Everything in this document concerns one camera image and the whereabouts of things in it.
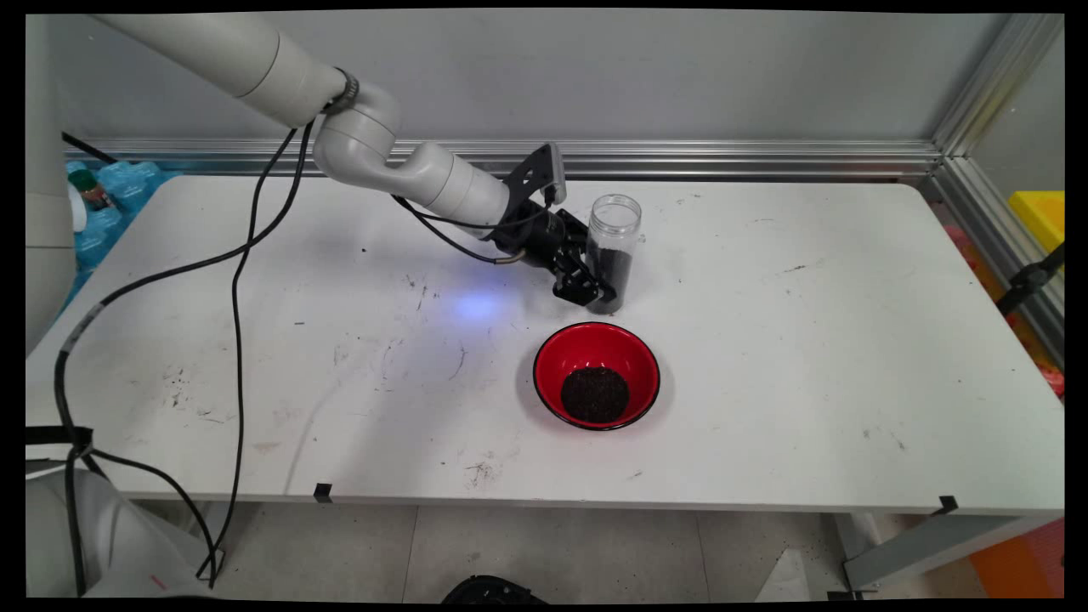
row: clear plastic jar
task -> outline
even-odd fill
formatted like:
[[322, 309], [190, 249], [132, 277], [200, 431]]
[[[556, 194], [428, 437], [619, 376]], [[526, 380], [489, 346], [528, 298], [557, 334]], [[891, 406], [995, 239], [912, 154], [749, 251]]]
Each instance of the clear plastic jar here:
[[641, 223], [642, 207], [627, 196], [609, 194], [593, 203], [586, 266], [606, 286], [588, 306], [591, 313], [610, 315], [623, 306]]

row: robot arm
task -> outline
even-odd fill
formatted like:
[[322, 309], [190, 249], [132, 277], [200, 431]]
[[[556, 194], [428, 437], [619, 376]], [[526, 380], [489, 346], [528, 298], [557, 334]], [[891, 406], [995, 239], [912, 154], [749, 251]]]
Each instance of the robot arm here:
[[543, 211], [530, 199], [537, 191], [551, 204], [566, 197], [562, 159], [555, 145], [529, 156], [506, 181], [434, 143], [420, 145], [403, 164], [390, 168], [386, 161], [400, 130], [393, 96], [318, 62], [259, 16], [95, 16], [284, 125], [298, 127], [324, 112], [313, 157], [329, 178], [397, 194], [453, 221], [505, 223], [494, 231], [460, 228], [547, 268], [556, 277], [552, 292], [558, 297], [585, 305], [609, 291], [581, 260], [585, 225], [565, 211]]
[[255, 14], [94, 16], [288, 127], [325, 111], [313, 155], [333, 180], [398, 194], [467, 223], [495, 224], [507, 211], [506, 185], [433, 143], [387, 167], [400, 130], [396, 99], [317, 61]]

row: black cable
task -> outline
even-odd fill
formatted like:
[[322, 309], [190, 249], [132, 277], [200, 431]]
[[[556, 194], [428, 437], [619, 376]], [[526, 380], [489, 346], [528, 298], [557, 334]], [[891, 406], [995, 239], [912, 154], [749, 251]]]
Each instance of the black cable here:
[[[249, 232], [246, 235], [246, 242], [254, 240], [254, 234], [257, 232], [257, 206], [261, 197], [261, 186], [264, 185], [264, 179], [268, 178], [269, 173], [272, 172], [272, 168], [275, 166], [276, 161], [280, 160], [280, 156], [290, 144], [290, 139], [295, 136], [295, 130], [292, 130], [287, 137], [284, 138], [283, 144], [269, 160], [268, 166], [264, 167], [264, 171], [261, 172], [261, 178], [257, 180], [257, 187], [254, 189], [254, 204], [249, 209]], [[298, 186], [298, 181], [301, 179], [301, 174], [295, 174], [295, 187]], [[219, 547], [223, 543], [223, 538], [226, 537], [226, 528], [231, 525], [231, 517], [234, 515], [234, 502], [238, 497], [238, 478], [242, 474], [242, 448], [245, 441], [246, 432], [246, 411], [245, 411], [245, 399], [243, 393], [242, 384], [242, 317], [238, 314], [238, 279], [242, 278], [242, 270], [246, 267], [246, 261], [249, 259], [249, 248], [242, 254], [242, 260], [238, 261], [238, 268], [234, 271], [234, 280], [231, 281], [231, 309], [234, 311], [234, 348], [236, 354], [237, 364], [237, 380], [238, 380], [238, 451], [234, 457], [234, 484], [231, 485], [231, 500], [226, 504], [226, 517], [223, 519], [223, 527], [219, 530], [219, 537], [215, 538], [215, 546], [212, 549], [212, 553], [205, 559], [205, 562], [200, 564], [197, 570], [197, 576], [203, 572], [205, 567], [210, 562], [214, 562], [214, 551], [219, 550]], [[212, 565], [212, 576], [214, 577], [214, 565]]]
[[143, 464], [143, 463], [139, 463], [139, 462], [136, 462], [136, 461], [126, 460], [124, 457], [119, 457], [116, 455], [111, 455], [109, 453], [99, 451], [97, 449], [91, 449], [90, 453], [92, 455], [101, 457], [101, 458], [103, 458], [106, 461], [112, 461], [113, 463], [120, 463], [121, 465], [127, 465], [128, 467], [135, 467], [137, 469], [143, 469], [144, 472], [149, 472], [151, 474], [154, 474], [159, 478], [162, 478], [163, 480], [165, 480], [171, 487], [174, 488], [175, 491], [177, 491], [177, 494], [182, 497], [182, 500], [185, 502], [185, 505], [189, 506], [189, 512], [191, 512], [193, 516], [196, 517], [197, 524], [200, 525], [200, 531], [205, 536], [205, 542], [208, 544], [208, 550], [211, 551], [211, 553], [212, 553], [211, 577], [208, 579], [208, 588], [209, 589], [214, 588], [215, 587], [215, 575], [217, 575], [217, 572], [215, 572], [215, 559], [214, 559], [214, 556], [215, 556], [215, 549], [212, 548], [213, 544], [211, 542], [211, 533], [208, 531], [208, 524], [205, 523], [203, 516], [200, 515], [200, 511], [197, 510], [196, 504], [193, 503], [191, 499], [189, 499], [189, 495], [188, 495], [188, 493], [185, 492], [185, 489], [183, 489], [182, 486], [178, 485], [176, 480], [174, 480], [173, 478], [171, 478], [169, 474], [166, 474], [165, 472], [163, 472], [163, 470], [161, 470], [159, 468], [151, 467], [150, 465], [146, 465], [146, 464]]
[[98, 158], [99, 161], [104, 161], [106, 163], [116, 163], [118, 162], [118, 158], [115, 158], [115, 157], [113, 157], [113, 156], [111, 156], [109, 154], [102, 152], [99, 149], [96, 149], [95, 147], [88, 145], [87, 143], [84, 143], [83, 140], [81, 140], [79, 138], [76, 138], [75, 136], [69, 134], [67, 132], [61, 132], [61, 138], [65, 143], [67, 143], [70, 145], [72, 145], [73, 147], [82, 150], [83, 152], [85, 152], [85, 154], [87, 154], [87, 155], [89, 155], [91, 157]]
[[1054, 247], [1054, 250], [1050, 252], [1050, 255], [1043, 257], [1042, 261], [1039, 261], [1039, 267], [1042, 268], [1043, 272], [1047, 272], [1047, 280], [1054, 278], [1054, 274], [1062, 269], [1065, 265], [1065, 242]]
[[75, 561], [75, 596], [83, 597], [87, 592], [87, 578], [83, 567], [83, 540], [79, 539], [79, 517], [72, 512], [75, 505], [75, 457], [79, 454], [77, 446], [69, 450], [64, 462], [64, 500], [73, 500], [69, 506], [69, 539], [72, 540], [72, 559]]
[[552, 208], [552, 201], [551, 201], [551, 199], [545, 199], [544, 200], [544, 208], [542, 208], [541, 210], [537, 210], [536, 212], [533, 212], [529, 217], [526, 217], [524, 219], [520, 219], [518, 221], [507, 221], [506, 223], [496, 223], [494, 225], [480, 225], [478, 223], [466, 223], [465, 221], [455, 221], [453, 219], [446, 219], [444, 217], [437, 217], [437, 216], [434, 216], [434, 215], [426, 215], [425, 212], [420, 212], [420, 211], [416, 210], [415, 208], [412, 209], [412, 211], [416, 212], [416, 215], [418, 215], [419, 217], [422, 217], [423, 219], [430, 219], [431, 221], [437, 221], [440, 223], [449, 223], [450, 225], [457, 225], [458, 228], [470, 228], [470, 229], [473, 229], [473, 230], [502, 230], [503, 228], [516, 228], [518, 225], [522, 225], [524, 223], [528, 223], [528, 222], [536, 219], [537, 217], [547, 215], [548, 209], [551, 209], [551, 208]]
[[469, 257], [471, 257], [473, 259], [479, 259], [480, 261], [483, 261], [485, 264], [494, 264], [496, 266], [503, 266], [503, 265], [506, 265], [506, 264], [514, 264], [515, 261], [520, 260], [522, 256], [524, 256], [524, 250], [522, 250], [521, 253], [519, 253], [518, 255], [515, 255], [512, 257], [499, 257], [499, 258], [486, 257], [484, 255], [480, 255], [479, 253], [474, 253], [472, 250], [469, 250], [468, 248], [465, 248], [463, 246], [461, 246], [461, 245], [457, 244], [456, 242], [454, 242], [453, 238], [450, 238], [446, 234], [440, 232], [437, 228], [435, 228], [430, 222], [428, 222], [428, 218], [432, 218], [432, 216], [430, 216], [430, 215], [423, 215], [422, 212], [419, 212], [418, 210], [416, 210], [415, 208], [412, 208], [410, 204], [408, 204], [408, 200], [406, 200], [405, 198], [403, 198], [400, 196], [393, 195], [393, 194], [390, 194], [390, 195], [393, 197], [394, 200], [396, 200], [397, 204], [399, 204], [400, 206], [403, 206], [405, 210], [407, 210], [408, 212], [411, 212], [413, 216], [416, 216], [416, 219], [418, 219], [419, 222], [422, 223], [424, 228], [426, 228], [428, 230], [431, 230], [431, 232], [433, 232], [434, 235], [438, 236], [440, 238], [442, 238], [443, 242], [445, 242], [449, 246], [456, 248], [457, 250], [460, 250], [461, 253], [463, 253], [465, 255], [468, 255]]
[[[189, 272], [191, 270], [199, 270], [200, 268], [206, 268], [208, 266], [219, 264], [220, 261], [225, 261], [227, 259], [231, 259], [232, 257], [248, 252], [250, 248], [252, 248], [262, 240], [264, 240], [270, 233], [272, 233], [272, 231], [275, 230], [276, 227], [283, 221], [284, 217], [287, 216], [287, 212], [290, 210], [290, 207], [295, 201], [295, 194], [298, 192], [299, 180], [302, 175], [302, 168], [305, 167], [306, 162], [306, 148], [307, 144], [309, 143], [310, 132], [312, 131], [312, 128], [313, 128], [313, 122], [311, 121], [306, 125], [305, 130], [302, 131], [302, 143], [298, 151], [298, 164], [295, 167], [295, 182], [292, 184], [290, 192], [287, 194], [287, 199], [286, 201], [284, 201], [283, 208], [280, 209], [280, 212], [275, 216], [272, 222], [269, 223], [268, 227], [265, 227], [264, 230], [261, 231], [261, 233], [257, 234], [252, 240], [247, 241], [246, 244], [235, 249], [232, 249], [227, 253], [224, 253], [222, 255], [217, 255], [215, 257], [210, 257], [208, 259], [196, 261], [194, 264], [178, 266], [177, 268], [172, 268], [163, 272], [150, 274], [144, 277], [143, 279], [128, 283], [127, 285], [107, 295], [104, 298], [102, 298], [101, 302], [91, 307], [91, 309], [86, 315], [84, 315], [83, 319], [75, 326], [75, 328], [69, 334], [67, 339], [64, 341], [63, 346], [61, 346], [60, 352], [57, 354], [57, 362], [53, 366], [53, 396], [57, 401], [57, 412], [58, 414], [60, 414], [61, 425], [65, 428], [65, 430], [67, 430], [69, 439], [71, 440], [74, 449], [81, 450], [82, 445], [78, 432], [75, 429], [75, 424], [72, 421], [72, 414], [67, 405], [67, 394], [65, 392], [65, 385], [64, 385], [64, 374], [67, 368], [69, 356], [72, 354], [72, 351], [75, 348], [76, 343], [79, 341], [79, 336], [83, 335], [83, 332], [87, 330], [87, 327], [90, 326], [91, 322], [94, 322], [94, 320], [98, 317], [98, 315], [101, 314], [101, 311], [107, 306], [109, 306], [119, 297], [128, 294], [133, 291], [136, 291], [141, 286], [153, 283], [156, 281], [168, 279], [170, 277], [174, 277], [185, 272]], [[97, 452], [94, 454], [98, 454], [98, 456], [102, 456], [102, 458], [106, 458], [102, 454], [99, 454]], [[70, 454], [70, 457], [71, 461], [66, 462], [65, 464], [65, 478], [74, 479], [74, 476], [70, 476], [70, 474], [73, 474], [75, 469], [75, 462], [74, 462], [75, 456]], [[87, 464], [88, 468], [90, 468], [96, 474], [102, 475], [101, 468], [98, 467], [98, 465], [94, 462], [94, 460], [89, 454], [84, 454], [83, 460]], [[78, 516], [76, 512], [77, 509], [74, 494], [67, 495], [66, 505], [70, 517]], [[69, 531], [73, 540], [77, 540], [79, 538], [78, 522], [75, 518], [69, 519]], [[210, 555], [215, 554], [214, 549], [211, 549], [208, 552]], [[75, 558], [74, 562], [81, 565], [81, 567], [77, 568], [76, 575], [77, 576], [82, 575], [83, 574], [82, 556]]]

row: table leg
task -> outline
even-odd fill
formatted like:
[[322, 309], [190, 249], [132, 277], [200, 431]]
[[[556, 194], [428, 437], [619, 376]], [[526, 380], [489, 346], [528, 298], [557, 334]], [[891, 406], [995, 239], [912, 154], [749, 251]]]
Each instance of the table leg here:
[[941, 514], [880, 542], [871, 516], [836, 516], [846, 553], [843, 570], [855, 591], [875, 590], [880, 585], [923, 574], [1053, 519], [1053, 516]]

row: dark granules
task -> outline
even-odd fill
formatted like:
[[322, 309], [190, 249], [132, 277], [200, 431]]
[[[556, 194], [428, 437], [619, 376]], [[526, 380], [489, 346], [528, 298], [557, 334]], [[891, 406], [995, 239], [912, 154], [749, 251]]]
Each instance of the dark granules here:
[[616, 370], [582, 368], [567, 376], [559, 396], [570, 416], [585, 423], [611, 423], [623, 414], [631, 393]]
[[595, 315], [611, 315], [623, 306], [623, 293], [627, 292], [627, 280], [631, 276], [631, 255], [614, 248], [601, 248], [590, 242], [586, 250], [590, 271], [597, 281], [610, 286], [616, 295], [604, 295], [586, 306]]

